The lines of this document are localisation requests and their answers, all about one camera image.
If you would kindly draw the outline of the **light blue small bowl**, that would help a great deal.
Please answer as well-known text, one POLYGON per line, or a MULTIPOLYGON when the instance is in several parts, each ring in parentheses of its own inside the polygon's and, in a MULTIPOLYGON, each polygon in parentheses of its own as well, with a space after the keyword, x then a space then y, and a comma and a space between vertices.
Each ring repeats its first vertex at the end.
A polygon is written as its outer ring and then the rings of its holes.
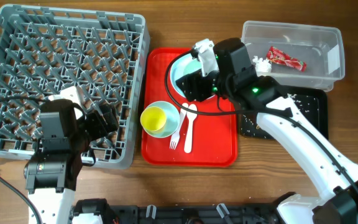
POLYGON ((165 125, 164 130, 161 133, 153 134, 144 129, 144 131, 155 138, 166 138, 171 136, 177 129, 179 125, 180 115, 178 110, 169 102, 167 101, 155 101, 148 105, 148 107, 156 106, 164 110, 165 114, 167 115, 167 122, 165 125))

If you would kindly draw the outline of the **yellow plastic cup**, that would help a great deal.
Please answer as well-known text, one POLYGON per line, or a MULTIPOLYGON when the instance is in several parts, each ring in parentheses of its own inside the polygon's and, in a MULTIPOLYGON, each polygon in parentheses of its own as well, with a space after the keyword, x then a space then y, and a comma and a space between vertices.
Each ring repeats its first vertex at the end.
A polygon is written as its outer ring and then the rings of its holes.
POLYGON ((153 134, 161 133, 165 128, 166 122, 167 115, 164 110, 156 106, 146 108, 140 116, 142 127, 153 134))

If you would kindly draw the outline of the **white napkin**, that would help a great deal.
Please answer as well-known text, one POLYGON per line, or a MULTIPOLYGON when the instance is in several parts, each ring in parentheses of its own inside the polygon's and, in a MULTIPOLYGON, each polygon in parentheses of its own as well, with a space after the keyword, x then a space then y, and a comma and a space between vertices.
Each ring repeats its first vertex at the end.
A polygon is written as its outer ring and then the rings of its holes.
POLYGON ((271 61, 266 58, 259 58, 255 55, 252 62, 255 64, 255 70, 257 73, 270 73, 272 71, 271 61))

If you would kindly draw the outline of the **red snack wrapper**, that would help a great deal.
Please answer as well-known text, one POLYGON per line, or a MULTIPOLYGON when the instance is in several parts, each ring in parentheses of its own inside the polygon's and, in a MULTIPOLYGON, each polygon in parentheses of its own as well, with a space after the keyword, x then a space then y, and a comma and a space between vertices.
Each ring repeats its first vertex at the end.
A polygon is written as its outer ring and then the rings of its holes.
POLYGON ((307 64, 297 58, 293 58, 283 51, 271 46, 266 54, 266 58, 272 63, 285 65, 287 67, 295 68, 298 71, 304 72, 307 64))

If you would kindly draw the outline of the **green bowl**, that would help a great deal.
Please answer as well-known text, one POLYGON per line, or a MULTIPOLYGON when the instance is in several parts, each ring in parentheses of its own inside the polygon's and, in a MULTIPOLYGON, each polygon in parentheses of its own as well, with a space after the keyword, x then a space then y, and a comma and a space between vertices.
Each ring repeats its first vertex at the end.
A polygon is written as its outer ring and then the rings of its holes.
POLYGON ((190 59, 185 62, 183 74, 187 75, 189 73, 196 72, 201 69, 201 62, 197 59, 190 59))

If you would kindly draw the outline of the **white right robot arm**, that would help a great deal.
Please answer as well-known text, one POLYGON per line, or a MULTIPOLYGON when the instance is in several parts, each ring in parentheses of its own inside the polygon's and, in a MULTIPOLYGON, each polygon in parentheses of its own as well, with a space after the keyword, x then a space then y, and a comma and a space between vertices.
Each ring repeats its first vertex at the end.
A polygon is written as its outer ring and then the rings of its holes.
POLYGON ((238 38, 205 39, 189 54, 199 70, 177 80, 188 101, 216 95, 237 103, 240 114, 276 139, 312 181, 317 197, 293 194, 276 207, 285 223, 358 223, 358 165, 341 154, 300 112, 286 88, 258 75, 238 38))

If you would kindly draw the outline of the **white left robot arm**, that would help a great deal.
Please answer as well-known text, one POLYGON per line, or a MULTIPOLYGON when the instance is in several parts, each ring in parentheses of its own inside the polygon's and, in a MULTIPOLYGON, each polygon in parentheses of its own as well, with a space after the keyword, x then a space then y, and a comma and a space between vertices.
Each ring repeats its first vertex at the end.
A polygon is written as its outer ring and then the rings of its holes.
POLYGON ((92 141, 117 131, 119 123, 110 104, 76 117, 80 106, 71 100, 48 101, 40 107, 43 136, 24 167, 29 223, 68 223, 76 182, 84 166, 83 153, 92 141))

